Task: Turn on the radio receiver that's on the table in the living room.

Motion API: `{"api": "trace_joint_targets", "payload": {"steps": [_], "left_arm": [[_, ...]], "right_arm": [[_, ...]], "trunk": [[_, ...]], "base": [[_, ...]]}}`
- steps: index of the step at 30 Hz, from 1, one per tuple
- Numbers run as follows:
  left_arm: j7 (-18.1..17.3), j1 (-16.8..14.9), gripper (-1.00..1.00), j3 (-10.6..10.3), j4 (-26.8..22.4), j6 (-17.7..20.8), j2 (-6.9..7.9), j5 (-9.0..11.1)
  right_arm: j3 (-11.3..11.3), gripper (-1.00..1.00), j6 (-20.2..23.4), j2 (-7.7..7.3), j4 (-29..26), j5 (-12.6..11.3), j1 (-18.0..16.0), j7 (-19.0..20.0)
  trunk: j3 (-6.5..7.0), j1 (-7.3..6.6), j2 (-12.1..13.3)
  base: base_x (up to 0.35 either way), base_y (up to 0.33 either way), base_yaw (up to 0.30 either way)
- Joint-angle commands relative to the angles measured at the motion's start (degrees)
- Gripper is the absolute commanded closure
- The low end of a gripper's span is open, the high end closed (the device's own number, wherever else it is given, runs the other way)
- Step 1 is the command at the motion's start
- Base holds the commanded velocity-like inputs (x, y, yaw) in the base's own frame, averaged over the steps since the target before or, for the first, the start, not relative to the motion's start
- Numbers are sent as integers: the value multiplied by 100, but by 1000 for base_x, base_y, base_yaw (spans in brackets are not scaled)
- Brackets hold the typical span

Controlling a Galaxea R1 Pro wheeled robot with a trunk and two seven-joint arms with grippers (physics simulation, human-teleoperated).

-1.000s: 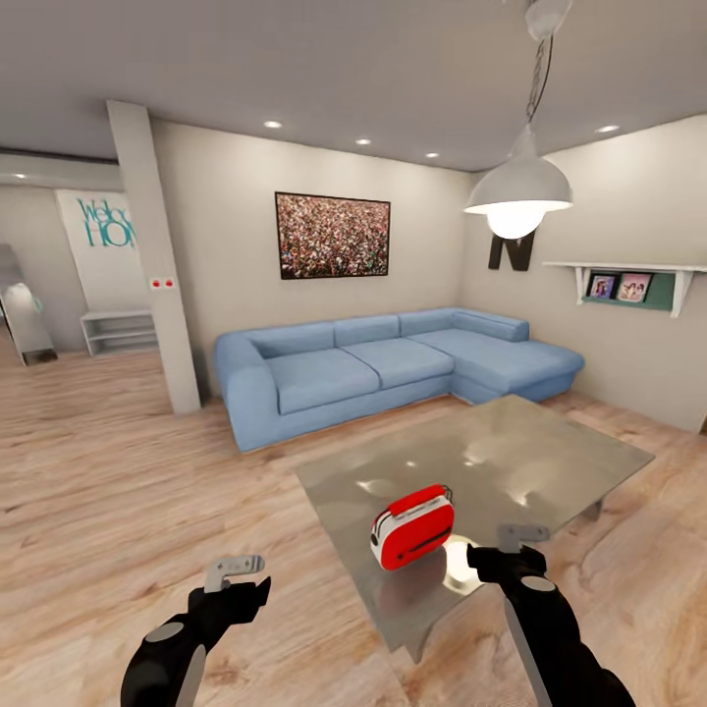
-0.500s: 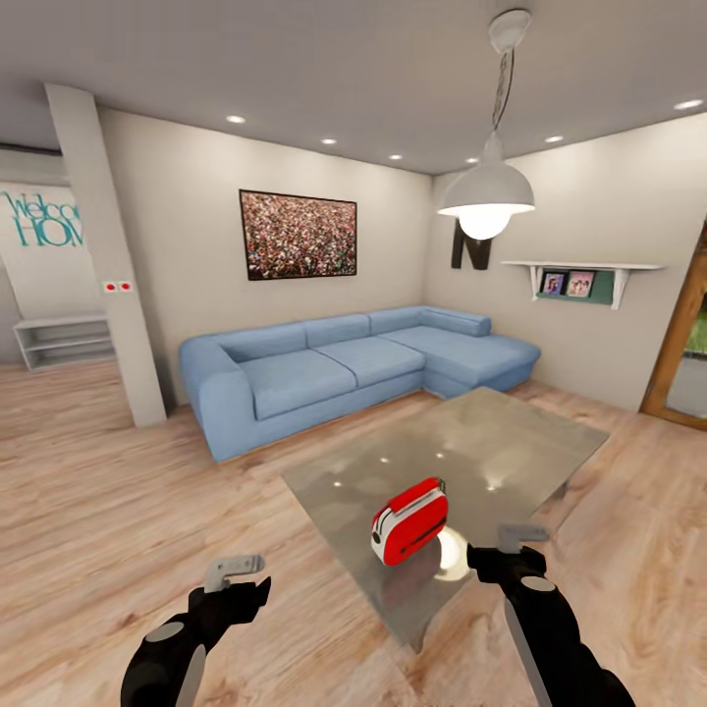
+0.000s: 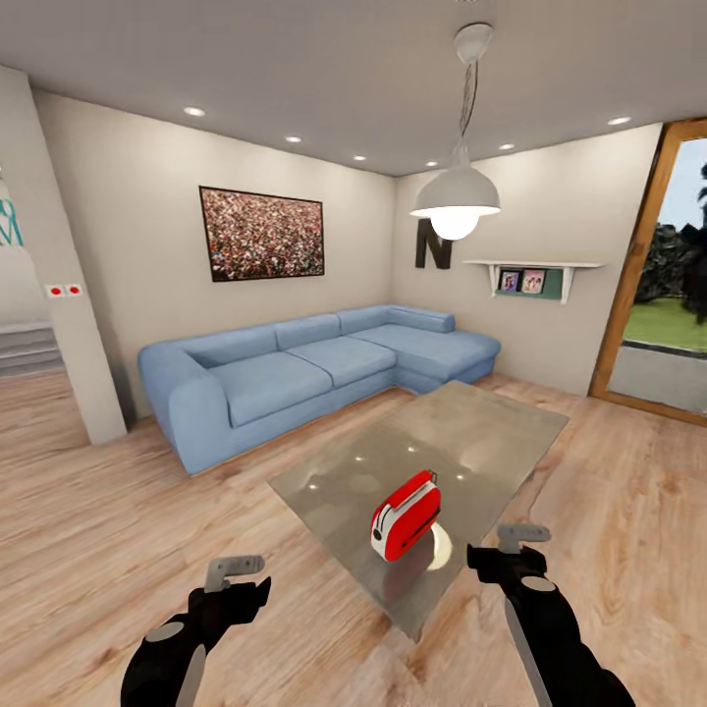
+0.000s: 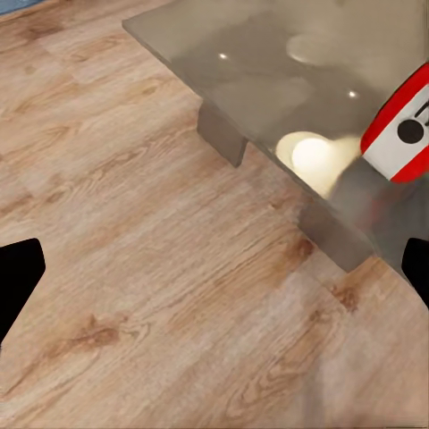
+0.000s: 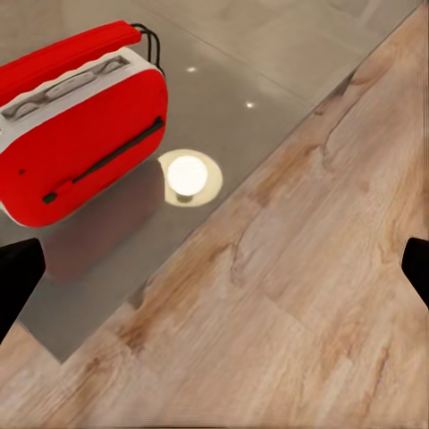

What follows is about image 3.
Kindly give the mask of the radio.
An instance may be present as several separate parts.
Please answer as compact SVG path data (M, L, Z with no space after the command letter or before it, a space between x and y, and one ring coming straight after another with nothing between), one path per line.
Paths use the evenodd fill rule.
M441 513L441 492L434 476L423 470L374 512L370 542L386 561L399 559Z

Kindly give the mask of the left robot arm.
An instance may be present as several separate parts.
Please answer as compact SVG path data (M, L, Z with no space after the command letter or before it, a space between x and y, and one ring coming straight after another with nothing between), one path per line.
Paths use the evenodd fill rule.
M264 570L260 555L213 559L205 586L188 595L188 612L155 628L142 639L124 673L121 707L192 707L205 661L233 624L251 624L266 605L272 583L231 584L229 576Z

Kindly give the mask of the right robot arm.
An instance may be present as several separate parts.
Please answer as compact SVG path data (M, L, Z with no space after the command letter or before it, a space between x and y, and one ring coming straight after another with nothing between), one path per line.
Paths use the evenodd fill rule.
M505 615L540 707L636 707L611 670L599 668L579 640L570 603L544 575L544 560L519 542L549 542L542 524L495 524L499 549L466 547L480 582L498 582Z

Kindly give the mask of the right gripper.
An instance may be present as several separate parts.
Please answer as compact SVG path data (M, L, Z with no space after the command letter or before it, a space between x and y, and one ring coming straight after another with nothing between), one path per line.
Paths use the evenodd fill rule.
M535 549L520 549L518 554L506 554L498 549L466 547L466 560L471 569L477 570L480 582L498 582L503 588L503 573L511 566L526 566L531 570L542 571L544 575L544 560L541 553Z

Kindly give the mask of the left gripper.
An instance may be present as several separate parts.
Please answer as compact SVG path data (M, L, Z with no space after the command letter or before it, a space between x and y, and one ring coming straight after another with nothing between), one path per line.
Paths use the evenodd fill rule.
M255 582L243 582L213 593L195 588L188 595L188 612L197 606L212 608L219 617L221 636L229 625L252 623L258 609L266 605L271 583L271 576L268 576L259 586Z

